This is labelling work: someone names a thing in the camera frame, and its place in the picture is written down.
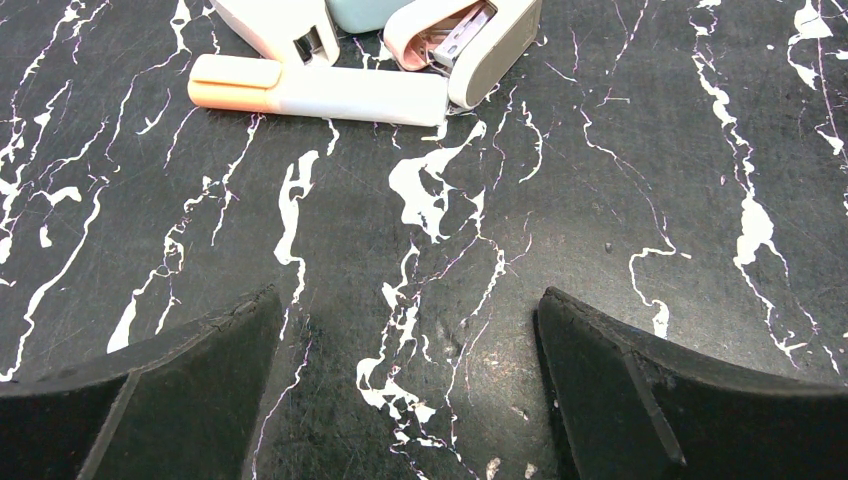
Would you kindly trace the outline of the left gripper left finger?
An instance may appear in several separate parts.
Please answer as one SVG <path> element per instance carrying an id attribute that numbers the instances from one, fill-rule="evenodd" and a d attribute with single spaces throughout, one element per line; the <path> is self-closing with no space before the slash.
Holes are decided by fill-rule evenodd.
<path id="1" fill-rule="evenodd" d="M 274 286 L 1 387 L 5 479 L 236 479 L 282 325 Z"/>

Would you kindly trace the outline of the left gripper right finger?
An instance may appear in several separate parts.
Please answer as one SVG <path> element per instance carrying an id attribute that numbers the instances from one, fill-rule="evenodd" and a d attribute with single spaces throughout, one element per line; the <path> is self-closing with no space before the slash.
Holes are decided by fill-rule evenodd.
<path id="1" fill-rule="evenodd" d="M 843 479 L 847 390 L 737 366 L 556 289 L 538 333 L 582 479 Z"/>

